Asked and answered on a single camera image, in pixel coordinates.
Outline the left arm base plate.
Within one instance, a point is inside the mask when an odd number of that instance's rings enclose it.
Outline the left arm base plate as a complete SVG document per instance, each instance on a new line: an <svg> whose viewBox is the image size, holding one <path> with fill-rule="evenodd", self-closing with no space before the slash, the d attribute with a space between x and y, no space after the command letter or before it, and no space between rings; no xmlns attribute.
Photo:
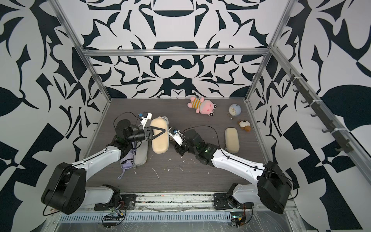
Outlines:
<svg viewBox="0 0 371 232"><path fill-rule="evenodd" d="M136 205L136 194L118 194L114 195L109 203L106 204L96 204L94 206L95 211L111 210L115 208L116 210L132 210Z"/></svg>

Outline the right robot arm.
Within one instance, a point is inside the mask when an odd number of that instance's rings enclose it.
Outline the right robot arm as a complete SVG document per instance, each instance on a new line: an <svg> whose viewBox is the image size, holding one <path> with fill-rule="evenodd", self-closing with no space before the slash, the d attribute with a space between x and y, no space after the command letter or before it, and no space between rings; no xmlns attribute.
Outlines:
<svg viewBox="0 0 371 232"><path fill-rule="evenodd" d="M223 169L249 182L248 185L232 184L221 200L216 200L216 210L240 208L246 203L262 203L277 214L283 214L289 200L293 183L272 161L266 164L243 159L221 147L205 142L194 130L181 133L178 129L169 129L169 136L175 141L175 150L179 155L190 153L204 165Z"/></svg>

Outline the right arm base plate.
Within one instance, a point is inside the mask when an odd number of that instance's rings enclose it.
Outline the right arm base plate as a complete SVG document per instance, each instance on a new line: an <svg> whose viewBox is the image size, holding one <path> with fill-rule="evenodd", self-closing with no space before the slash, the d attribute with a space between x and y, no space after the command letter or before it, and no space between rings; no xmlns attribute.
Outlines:
<svg viewBox="0 0 371 232"><path fill-rule="evenodd" d="M214 204L215 210L229 210L229 209L252 209L253 203L239 203L231 195L227 193L214 193Z"/></svg>

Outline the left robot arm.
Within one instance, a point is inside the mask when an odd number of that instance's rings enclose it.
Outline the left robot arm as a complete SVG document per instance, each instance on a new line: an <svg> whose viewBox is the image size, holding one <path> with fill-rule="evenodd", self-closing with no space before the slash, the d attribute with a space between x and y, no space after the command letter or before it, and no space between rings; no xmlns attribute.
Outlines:
<svg viewBox="0 0 371 232"><path fill-rule="evenodd" d="M119 207L120 190L110 185L86 187L86 182L108 165L125 158L134 150L137 142L152 141L159 147L158 153L169 148L169 123L166 117L158 117L150 126L139 129L128 119L118 122L112 142L96 154L72 164L59 164L41 196L45 206L70 215L82 206L101 204L109 208Z"/></svg>

